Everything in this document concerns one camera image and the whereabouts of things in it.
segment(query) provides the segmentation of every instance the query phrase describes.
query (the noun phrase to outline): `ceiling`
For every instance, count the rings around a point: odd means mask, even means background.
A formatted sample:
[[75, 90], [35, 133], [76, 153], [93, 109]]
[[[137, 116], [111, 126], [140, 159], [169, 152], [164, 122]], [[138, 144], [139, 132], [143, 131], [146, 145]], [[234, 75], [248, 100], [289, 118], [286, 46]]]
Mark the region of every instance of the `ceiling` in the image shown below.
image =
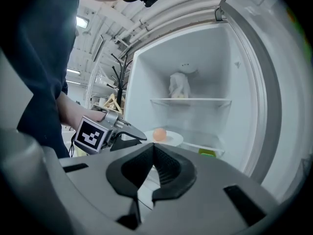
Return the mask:
[[[111, 53], [119, 58], [127, 46], [130, 38], [145, 29], [145, 27], [158, 26], [150, 31], [149, 35], [140, 41], [135, 41], [129, 53], [144, 46], [153, 39], [172, 32], [189, 24], [214, 19], [213, 9], [220, 0], [159, 0], [151, 8], [146, 8], [141, 1], [126, 3], [122, 0], [114, 2], [97, 2], [93, 0], [80, 0], [77, 15], [89, 20], [86, 29], [77, 27], [79, 35], [76, 37], [73, 51], [68, 62], [68, 69], [79, 71], [80, 74], [67, 72], [67, 80], [80, 83], [86, 87], [89, 83], [90, 74], [95, 67], [93, 58], [98, 51], [98, 41], [102, 36], [104, 50], [99, 61], [97, 74], [111, 78], [114, 75], [112, 66], [119, 71], [119, 65], [111, 56]], [[132, 31], [130, 36], [123, 38], [120, 35], [131, 29], [140, 19], [149, 15], [151, 17], [144, 25]]]

